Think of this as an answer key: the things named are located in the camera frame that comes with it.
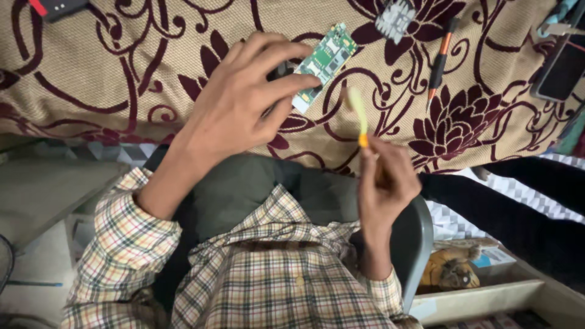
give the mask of dark gray pants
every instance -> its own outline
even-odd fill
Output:
[[[159,146],[144,165],[155,171],[168,146]],[[234,155],[213,168],[179,205],[173,216],[183,228],[179,245],[153,288],[171,310],[177,285],[190,270],[189,251],[198,243],[226,233],[264,203],[282,184],[316,225],[357,221],[357,180],[307,169],[302,165],[257,155]]]

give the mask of floral patterned cloth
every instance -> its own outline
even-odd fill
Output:
[[[294,111],[253,153],[352,174],[359,125],[339,95],[347,85],[365,96],[371,132],[409,146],[418,170],[543,152],[585,94],[581,84],[555,103],[528,92],[555,45],[534,33],[555,1],[409,1],[418,12],[398,45],[374,28],[381,0],[93,0],[52,24],[27,0],[2,1],[0,131],[166,143],[231,44],[261,30],[315,45],[344,22],[356,54],[305,115]],[[441,26],[455,16],[461,23],[426,112]]]

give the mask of circuit board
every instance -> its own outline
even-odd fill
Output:
[[[357,45],[345,29],[344,23],[331,27],[313,53],[294,71],[297,74],[312,74],[321,80],[319,87],[301,90],[292,99],[293,106],[301,113],[307,111],[313,100],[319,97],[324,86],[356,52]]]

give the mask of smartphone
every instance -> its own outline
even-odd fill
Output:
[[[585,1],[576,8],[569,24],[585,30]],[[565,101],[585,73],[585,36],[564,35],[546,60],[530,94],[550,101]]]

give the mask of checkered shirt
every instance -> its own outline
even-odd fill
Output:
[[[394,272],[371,281],[356,270],[348,239],[359,223],[313,225],[282,186],[230,232],[191,251],[192,269],[167,319],[150,285],[181,228],[135,204],[150,174],[131,171],[98,204],[96,237],[80,260],[62,327],[422,328],[402,313]]]

